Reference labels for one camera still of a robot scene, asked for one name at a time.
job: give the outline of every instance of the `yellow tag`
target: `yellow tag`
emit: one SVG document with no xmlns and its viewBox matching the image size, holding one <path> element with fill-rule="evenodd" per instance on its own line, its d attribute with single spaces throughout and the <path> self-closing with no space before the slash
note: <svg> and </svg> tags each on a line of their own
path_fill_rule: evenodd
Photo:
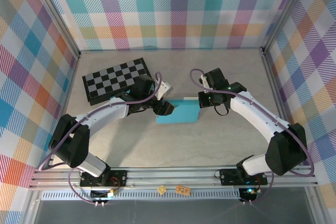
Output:
<svg viewBox="0 0 336 224">
<path fill-rule="evenodd" d="M 167 191 L 166 188 L 163 185 L 160 186 L 157 190 L 159 191 L 160 195 L 163 195 Z"/>
<path fill-rule="evenodd" d="M 185 186 L 177 186 L 176 193 L 183 194 L 185 196 L 190 196 L 191 189 Z"/>
</svg>

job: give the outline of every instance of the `colorful checkered wallpaper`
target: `colorful checkered wallpaper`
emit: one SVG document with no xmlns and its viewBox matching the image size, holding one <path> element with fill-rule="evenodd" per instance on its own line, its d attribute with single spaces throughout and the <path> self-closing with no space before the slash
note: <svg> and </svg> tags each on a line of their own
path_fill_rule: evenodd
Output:
<svg viewBox="0 0 336 224">
<path fill-rule="evenodd" d="M 336 0 L 299 0 L 271 55 L 286 111 L 291 122 L 305 126 L 336 223 Z"/>
<path fill-rule="evenodd" d="M 17 223 L 75 57 L 40 0 L 0 0 L 0 223 Z"/>
<path fill-rule="evenodd" d="M 266 24 L 270 11 L 274 8 L 275 15 L 281 4 L 281 0 L 277 6 L 276 0 L 54 2 L 83 50 L 259 47 L 270 25 Z"/>
</svg>

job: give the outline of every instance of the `purple cable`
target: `purple cable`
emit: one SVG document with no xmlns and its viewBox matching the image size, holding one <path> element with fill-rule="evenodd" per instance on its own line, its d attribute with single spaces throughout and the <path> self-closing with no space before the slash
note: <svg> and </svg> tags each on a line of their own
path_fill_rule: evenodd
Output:
<svg viewBox="0 0 336 224">
<path fill-rule="evenodd" d="M 162 83 L 162 75 L 160 72 L 156 72 L 155 73 L 155 77 L 157 80 L 159 80 L 159 84 L 157 85 L 157 89 L 147 98 L 141 100 L 141 101 L 130 101 L 130 102 L 115 102 L 115 103 L 112 103 L 112 104 L 108 104 L 108 105 L 105 105 L 105 106 L 102 106 L 102 107 L 99 107 L 95 110 L 93 110 L 92 112 L 90 112 L 86 117 L 82 118 L 80 121 L 78 121 L 68 132 L 67 134 L 64 135 L 64 137 L 61 139 L 61 141 L 59 141 L 59 143 L 55 146 L 54 149 L 51 150 L 51 152 L 49 153 L 48 156 L 46 156 L 46 158 L 42 161 L 42 163 L 40 164 L 40 166 L 38 167 L 38 170 L 39 171 L 44 171 L 44 170 L 49 170 L 51 168 L 54 168 L 56 166 L 59 166 L 59 165 L 65 165 L 66 163 L 64 162 L 61 162 L 61 163 L 58 163 L 58 164 L 55 164 L 55 165 L 51 165 L 51 166 L 48 166 L 48 167 L 45 167 L 43 168 L 46 163 L 49 161 L 49 159 L 51 158 L 51 156 L 53 156 L 57 150 L 61 147 L 61 145 L 64 143 L 64 141 L 70 136 L 70 134 L 82 123 L 84 122 L 86 119 L 88 119 L 89 117 L 91 117 L 92 115 L 96 114 L 97 112 L 101 111 L 101 110 L 104 110 L 106 108 L 110 108 L 112 106 L 116 106 L 116 105 L 124 105 L 124 104 L 139 104 L 139 103 L 143 103 L 143 102 L 146 102 L 150 99 L 152 99 L 156 93 L 159 91 L 160 89 L 160 86 L 161 86 L 161 83 Z M 76 191 L 75 189 L 72 187 L 71 185 L 71 182 L 70 182 L 70 175 L 71 173 L 76 169 L 73 168 L 71 169 L 71 171 L 69 172 L 69 175 L 68 175 L 68 183 L 69 183 L 69 186 L 71 188 L 71 190 L 80 198 L 82 199 L 83 201 L 87 202 L 87 203 L 90 203 L 90 204 L 94 204 L 93 202 L 87 200 L 87 199 L 84 199 L 83 197 L 81 197 Z"/>
<path fill-rule="evenodd" d="M 259 105 L 257 105 L 255 102 L 253 103 L 252 100 L 248 99 L 247 97 L 241 95 L 241 94 L 238 94 L 238 93 L 234 93 L 234 92 L 230 92 L 230 91 L 223 91 L 223 90 L 212 90 L 212 89 L 207 89 L 201 85 L 199 85 L 194 79 L 193 79 L 193 72 L 194 71 L 199 71 L 201 72 L 203 75 L 204 75 L 204 72 L 203 70 L 201 69 L 198 69 L 198 68 L 194 68 L 190 71 L 190 79 L 191 81 L 198 87 L 202 88 L 203 90 L 206 90 L 206 91 L 209 91 L 209 92 L 212 92 L 212 93 L 221 93 L 221 94 L 230 94 L 230 95 L 233 95 L 235 97 L 239 97 L 239 98 L 242 98 L 243 100 L 247 101 L 248 103 L 252 103 L 253 106 L 255 106 L 260 112 L 262 112 L 265 116 L 267 116 L 269 119 L 271 119 L 274 123 L 276 123 L 277 125 L 279 125 L 284 131 L 286 131 L 289 135 L 291 135 L 294 140 L 299 144 L 299 146 L 303 149 L 303 152 L 305 153 L 305 155 L 307 156 L 307 159 L 308 159 L 308 162 L 309 162 L 309 165 L 310 165 L 310 173 L 308 174 L 301 174 L 301 173 L 297 173 L 297 172 L 294 172 L 292 170 L 290 170 L 291 173 L 297 175 L 297 176 L 300 176 L 300 177 L 311 177 L 314 175 L 314 171 L 315 171 L 315 167 L 314 167 L 314 163 L 313 163 L 313 160 L 310 156 L 310 154 L 308 153 L 308 150 L 307 148 L 302 144 L 302 142 L 298 139 L 297 136 L 295 136 L 294 133 L 292 133 L 289 129 L 287 129 L 284 125 L 282 125 L 280 122 L 278 122 L 275 118 L 273 118 L 273 116 L 271 116 L 266 110 L 264 110 L 262 107 L 260 107 Z"/>
</svg>

